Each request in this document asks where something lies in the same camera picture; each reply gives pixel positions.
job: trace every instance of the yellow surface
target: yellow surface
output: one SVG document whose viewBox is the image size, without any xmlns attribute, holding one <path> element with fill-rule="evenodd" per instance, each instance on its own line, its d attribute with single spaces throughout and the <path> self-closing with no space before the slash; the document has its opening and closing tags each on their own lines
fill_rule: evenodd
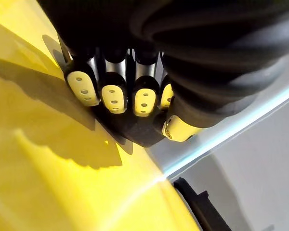
<svg viewBox="0 0 289 231">
<path fill-rule="evenodd" d="M 145 150 L 78 102 L 54 49 L 35 1 L 0 0 L 0 231 L 197 231 Z"/>
<path fill-rule="evenodd" d="M 106 85 L 102 88 L 102 98 L 105 107 L 114 114 L 125 112 L 123 91 L 116 85 Z"/>
<path fill-rule="evenodd" d="M 67 81 L 79 101 L 87 106 L 96 106 L 100 100 L 96 96 L 90 77 L 82 71 L 73 71 L 67 76 Z"/>
<path fill-rule="evenodd" d="M 134 113 L 137 116 L 146 117 L 153 111 L 156 94 L 152 89 L 142 88 L 135 94 Z"/>
</svg>

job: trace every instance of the silver metal rod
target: silver metal rod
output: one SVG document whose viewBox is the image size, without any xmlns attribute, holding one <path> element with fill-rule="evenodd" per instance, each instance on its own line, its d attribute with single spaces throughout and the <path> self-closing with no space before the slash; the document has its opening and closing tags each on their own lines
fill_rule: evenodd
<svg viewBox="0 0 289 231">
<path fill-rule="evenodd" d="M 137 80 L 141 76 L 151 76 L 154 78 L 155 77 L 155 70 L 156 70 L 156 64 L 142 65 L 142 64 L 136 62 L 135 80 Z"/>
<path fill-rule="evenodd" d="M 106 64 L 106 72 L 116 72 L 121 75 L 126 81 L 126 60 L 124 59 L 122 62 L 114 64 L 105 60 Z"/>
</svg>

